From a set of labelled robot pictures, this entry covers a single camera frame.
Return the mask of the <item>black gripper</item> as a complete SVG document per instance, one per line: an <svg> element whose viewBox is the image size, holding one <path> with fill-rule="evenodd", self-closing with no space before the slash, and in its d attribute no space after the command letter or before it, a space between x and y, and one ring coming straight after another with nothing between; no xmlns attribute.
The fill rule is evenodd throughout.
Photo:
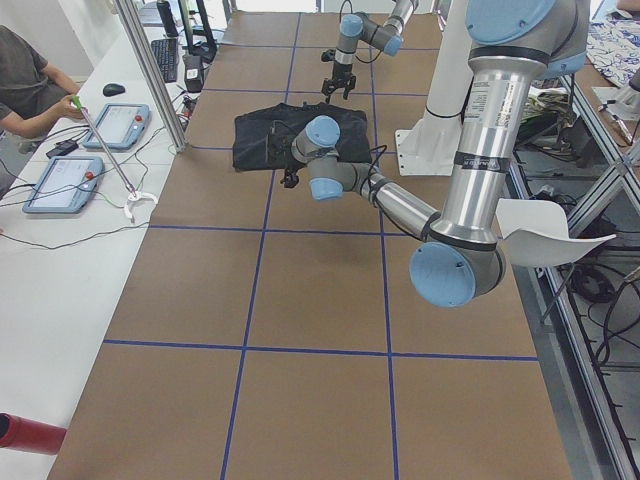
<svg viewBox="0 0 640 480"><path fill-rule="evenodd" d="M299 184L298 171L306 166L305 163L299 162L295 158L289 158L285 161L285 168L280 184L284 188L295 188Z"/></svg>
<svg viewBox="0 0 640 480"><path fill-rule="evenodd" d="M333 63L332 76L323 81L321 93L326 104L331 102L332 94L339 89L343 90L342 98L347 100L349 94L356 87L357 77L352 73L352 64Z"/></svg>

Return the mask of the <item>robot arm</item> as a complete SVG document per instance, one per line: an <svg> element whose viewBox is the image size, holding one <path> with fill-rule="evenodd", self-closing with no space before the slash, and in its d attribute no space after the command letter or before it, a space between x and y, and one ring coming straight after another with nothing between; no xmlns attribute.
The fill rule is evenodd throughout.
<svg viewBox="0 0 640 480"><path fill-rule="evenodd" d="M306 169L318 201L367 199L419 240L409 267L416 291L439 307L467 304L506 270L492 224L531 84L583 66L588 23L584 1L451 4L424 115L396 140L420 173L449 177L442 210L340 152L342 131L326 115L284 144L287 176Z"/></svg>
<svg viewBox="0 0 640 480"><path fill-rule="evenodd" d="M321 93L329 103L334 92L343 91L343 98L356 87L353 64L358 60L357 48L360 42L389 56L395 56L403 45L402 37L406 24L419 6L418 0L400 0L383 24L373 21L365 12L351 12L340 18L339 38L334 49L327 49L321 55L322 62L332 63L330 78L323 80Z"/></svg>

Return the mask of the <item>person's hand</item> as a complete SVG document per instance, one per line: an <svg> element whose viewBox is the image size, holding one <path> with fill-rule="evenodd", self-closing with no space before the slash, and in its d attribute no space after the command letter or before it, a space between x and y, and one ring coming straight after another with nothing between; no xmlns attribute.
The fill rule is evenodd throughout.
<svg viewBox="0 0 640 480"><path fill-rule="evenodd" d="M60 118L84 118L83 113L74 103L75 99L74 95L66 95L56 104L56 111Z"/></svg>

